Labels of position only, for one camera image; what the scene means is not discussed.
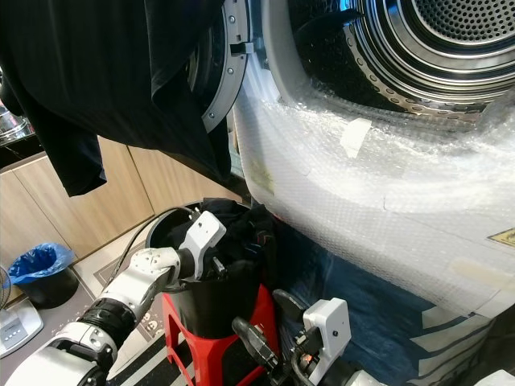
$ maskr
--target plastic wrap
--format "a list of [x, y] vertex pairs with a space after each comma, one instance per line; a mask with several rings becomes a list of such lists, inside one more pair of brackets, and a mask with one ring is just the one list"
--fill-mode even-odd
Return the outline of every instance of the plastic wrap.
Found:
[[73, 252], [63, 245], [40, 244], [14, 261], [9, 268], [12, 284], [28, 284], [61, 272], [73, 260]]
[[515, 228], [513, 90], [471, 126], [329, 96], [287, 107], [273, 88], [247, 71], [235, 112], [258, 202], [437, 306], [491, 318], [515, 302], [515, 247], [489, 238]]

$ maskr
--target hanging black shirt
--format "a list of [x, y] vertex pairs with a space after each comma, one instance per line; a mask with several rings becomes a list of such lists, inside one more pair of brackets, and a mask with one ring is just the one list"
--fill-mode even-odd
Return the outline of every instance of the hanging black shirt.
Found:
[[226, 128], [206, 133], [183, 71], [222, 2], [0, 0], [0, 97], [69, 195], [105, 182], [97, 135], [229, 175]]

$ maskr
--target black trash can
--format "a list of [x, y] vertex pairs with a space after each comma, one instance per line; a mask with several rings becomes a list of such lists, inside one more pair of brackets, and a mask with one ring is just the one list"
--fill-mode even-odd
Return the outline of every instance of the black trash can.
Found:
[[41, 244], [16, 259], [9, 276], [36, 308], [54, 308], [70, 299], [79, 286], [68, 267], [72, 259], [73, 252], [62, 245]]
[[[194, 208], [198, 203], [188, 205]], [[241, 205], [242, 211], [248, 210]], [[163, 215], [152, 227], [147, 238], [147, 248], [164, 248], [170, 245], [167, 234], [174, 227], [189, 221], [184, 211]], [[196, 336], [205, 339], [222, 339], [234, 335], [231, 323], [237, 316], [250, 320], [258, 297], [261, 282], [260, 270], [244, 261], [233, 263], [224, 279], [189, 281], [170, 293], [171, 300], [183, 326]]]

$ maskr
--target cabinet door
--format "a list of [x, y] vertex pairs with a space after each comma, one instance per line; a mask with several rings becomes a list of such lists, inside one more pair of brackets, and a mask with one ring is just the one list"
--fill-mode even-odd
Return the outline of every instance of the cabinet door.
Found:
[[134, 163], [156, 213], [204, 197], [241, 197], [157, 151], [130, 147]]
[[107, 183], [68, 197], [47, 157], [14, 170], [79, 258], [153, 215], [127, 147], [101, 139]]
[[[12, 171], [0, 175], [0, 262], [8, 269], [20, 255], [41, 243], [68, 247]], [[10, 299], [21, 294], [11, 287]]]

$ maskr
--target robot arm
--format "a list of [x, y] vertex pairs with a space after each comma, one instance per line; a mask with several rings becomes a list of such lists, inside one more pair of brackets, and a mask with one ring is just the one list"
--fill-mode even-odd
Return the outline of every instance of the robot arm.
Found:
[[205, 211], [188, 229], [178, 250], [137, 251], [129, 267], [105, 288], [84, 315], [27, 358], [6, 386], [104, 385], [118, 350], [150, 309], [155, 296], [179, 279], [199, 279], [204, 270], [204, 253], [224, 234], [224, 225]]

